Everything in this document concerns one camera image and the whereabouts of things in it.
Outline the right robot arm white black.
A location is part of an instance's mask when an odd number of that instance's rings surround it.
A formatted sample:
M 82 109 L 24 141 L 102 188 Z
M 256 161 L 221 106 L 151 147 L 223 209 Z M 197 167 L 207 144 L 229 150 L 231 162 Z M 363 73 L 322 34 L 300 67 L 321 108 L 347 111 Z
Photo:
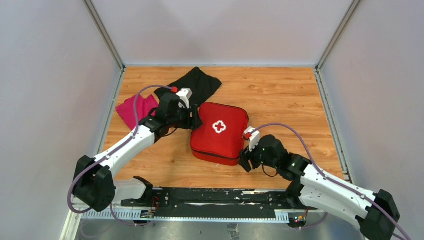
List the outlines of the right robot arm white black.
M 368 240 L 394 236 L 400 213 L 389 192 L 374 192 L 337 178 L 310 159 L 288 152 L 271 134 L 259 137 L 248 132 L 243 138 L 249 144 L 240 152 L 239 165 L 247 172 L 267 166 L 290 181 L 285 195 L 290 208 L 303 205 L 322 210 L 350 223 Z

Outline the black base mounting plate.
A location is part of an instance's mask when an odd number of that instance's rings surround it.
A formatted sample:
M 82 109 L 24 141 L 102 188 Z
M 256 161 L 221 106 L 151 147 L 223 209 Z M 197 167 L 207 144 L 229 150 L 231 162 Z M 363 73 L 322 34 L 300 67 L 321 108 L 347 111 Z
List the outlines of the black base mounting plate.
M 155 187 L 147 196 L 122 200 L 119 206 L 153 210 L 156 218 L 200 220 L 272 220 L 278 212 L 294 219 L 315 211 L 284 189 Z

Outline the red black medicine kit case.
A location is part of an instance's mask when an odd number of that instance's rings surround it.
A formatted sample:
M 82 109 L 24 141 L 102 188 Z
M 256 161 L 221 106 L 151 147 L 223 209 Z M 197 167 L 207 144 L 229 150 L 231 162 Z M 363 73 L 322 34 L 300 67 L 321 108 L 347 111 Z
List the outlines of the red black medicine kit case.
M 225 166 L 236 166 L 244 149 L 244 131 L 249 115 L 240 107 L 214 102 L 203 103 L 199 110 L 202 125 L 190 136 L 195 158 Z

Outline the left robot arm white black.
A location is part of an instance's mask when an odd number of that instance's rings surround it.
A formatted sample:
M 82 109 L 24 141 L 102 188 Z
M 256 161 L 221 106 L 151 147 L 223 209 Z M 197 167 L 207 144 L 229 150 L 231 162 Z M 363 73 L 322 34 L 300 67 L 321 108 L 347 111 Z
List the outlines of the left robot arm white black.
M 165 93 L 155 114 L 140 120 L 113 147 L 94 157 L 81 157 L 75 168 L 69 195 L 96 212 L 123 200 L 135 200 L 142 207 L 149 206 L 153 193 L 147 180 L 139 176 L 116 180 L 115 176 L 136 155 L 168 136 L 171 128 L 196 130 L 202 125 L 198 106 L 190 103 L 192 94 L 188 88 Z

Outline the black cloth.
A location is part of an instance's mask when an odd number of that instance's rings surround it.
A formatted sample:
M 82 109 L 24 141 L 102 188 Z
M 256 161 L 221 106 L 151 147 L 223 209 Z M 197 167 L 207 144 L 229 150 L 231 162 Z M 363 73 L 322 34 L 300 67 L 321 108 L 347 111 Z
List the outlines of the black cloth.
M 190 70 L 186 75 L 168 85 L 178 89 L 188 88 L 192 91 L 189 104 L 199 108 L 221 87 L 222 82 L 204 73 L 199 67 Z

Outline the aluminium frame rail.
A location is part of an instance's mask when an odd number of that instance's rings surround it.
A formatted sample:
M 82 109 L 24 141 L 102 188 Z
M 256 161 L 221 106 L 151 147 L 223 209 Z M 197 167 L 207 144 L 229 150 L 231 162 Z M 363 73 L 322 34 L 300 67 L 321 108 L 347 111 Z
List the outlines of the aluminium frame rail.
M 348 222 L 284 190 L 154 188 L 151 200 L 70 212 L 62 240 L 360 240 Z

